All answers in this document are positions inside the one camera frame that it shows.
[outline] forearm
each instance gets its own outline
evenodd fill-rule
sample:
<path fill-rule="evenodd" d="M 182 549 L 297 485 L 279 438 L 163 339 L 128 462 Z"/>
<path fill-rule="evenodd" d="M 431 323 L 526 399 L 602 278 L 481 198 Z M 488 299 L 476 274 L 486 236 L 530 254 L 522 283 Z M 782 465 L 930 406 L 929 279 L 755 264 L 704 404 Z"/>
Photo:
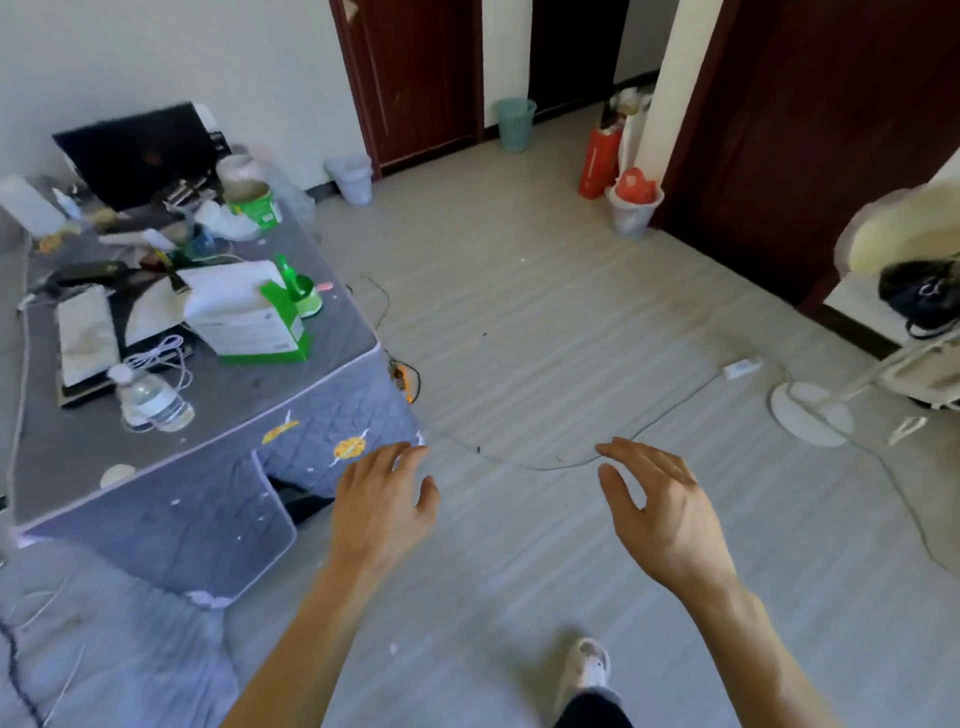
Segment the forearm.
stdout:
<path fill-rule="evenodd" d="M 777 636 L 762 602 L 739 582 L 684 606 L 703 635 L 743 728 L 840 723 Z"/>
<path fill-rule="evenodd" d="M 224 728 L 318 728 L 378 577 L 328 564 Z"/>

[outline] blue trash can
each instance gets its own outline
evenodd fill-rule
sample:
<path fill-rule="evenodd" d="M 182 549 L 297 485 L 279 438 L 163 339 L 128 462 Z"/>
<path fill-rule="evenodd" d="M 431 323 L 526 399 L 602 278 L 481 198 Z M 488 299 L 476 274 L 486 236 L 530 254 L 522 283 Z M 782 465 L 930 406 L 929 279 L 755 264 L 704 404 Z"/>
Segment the blue trash can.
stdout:
<path fill-rule="evenodd" d="M 500 129 L 500 144 L 508 152 L 523 152 L 530 146 L 530 132 L 534 126 L 537 104 L 530 99 L 501 99 L 494 106 L 496 124 Z"/>

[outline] black bag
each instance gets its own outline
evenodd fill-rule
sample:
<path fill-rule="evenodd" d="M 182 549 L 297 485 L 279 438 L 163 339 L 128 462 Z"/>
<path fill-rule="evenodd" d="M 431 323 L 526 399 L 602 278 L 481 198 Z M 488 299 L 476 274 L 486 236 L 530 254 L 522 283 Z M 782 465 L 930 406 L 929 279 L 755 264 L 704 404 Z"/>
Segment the black bag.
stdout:
<path fill-rule="evenodd" d="M 960 322 L 960 261 L 911 260 L 891 265 L 880 274 L 877 293 L 906 319 L 912 337 L 939 336 Z"/>

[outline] white trash can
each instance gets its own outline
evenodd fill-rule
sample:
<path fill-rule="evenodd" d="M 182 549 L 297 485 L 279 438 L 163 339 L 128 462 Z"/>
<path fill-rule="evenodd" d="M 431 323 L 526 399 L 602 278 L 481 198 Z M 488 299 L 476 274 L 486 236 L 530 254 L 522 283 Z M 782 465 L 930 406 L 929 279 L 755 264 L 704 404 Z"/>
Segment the white trash can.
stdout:
<path fill-rule="evenodd" d="M 621 200 L 616 195 L 615 187 L 607 188 L 607 199 L 613 210 L 613 226 L 616 231 L 631 237 L 640 237 L 650 225 L 650 218 L 654 216 L 657 207 L 663 202 L 663 190 L 657 188 L 657 199 L 647 205 L 637 205 Z"/>
<path fill-rule="evenodd" d="M 370 204 L 373 199 L 373 166 L 367 155 L 334 157 L 325 166 L 347 202 L 351 205 Z"/>

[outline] dark red door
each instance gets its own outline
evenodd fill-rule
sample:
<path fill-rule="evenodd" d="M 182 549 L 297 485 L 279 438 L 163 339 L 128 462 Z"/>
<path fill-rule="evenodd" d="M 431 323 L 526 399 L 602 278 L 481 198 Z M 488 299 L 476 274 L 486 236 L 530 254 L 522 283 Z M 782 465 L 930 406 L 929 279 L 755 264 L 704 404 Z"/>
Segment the dark red door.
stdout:
<path fill-rule="evenodd" d="M 862 206 L 929 181 L 960 147 L 960 3 L 727 0 L 722 12 L 735 12 L 718 22 L 730 34 L 711 42 L 719 61 L 711 45 L 659 221 L 797 304 Z"/>
<path fill-rule="evenodd" d="M 613 86 L 630 0 L 533 2 L 530 98 L 538 112 L 602 99 Z"/>
<path fill-rule="evenodd" d="M 368 130 L 381 165 L 474 135 L 472 3 L 344 3 Z"/>

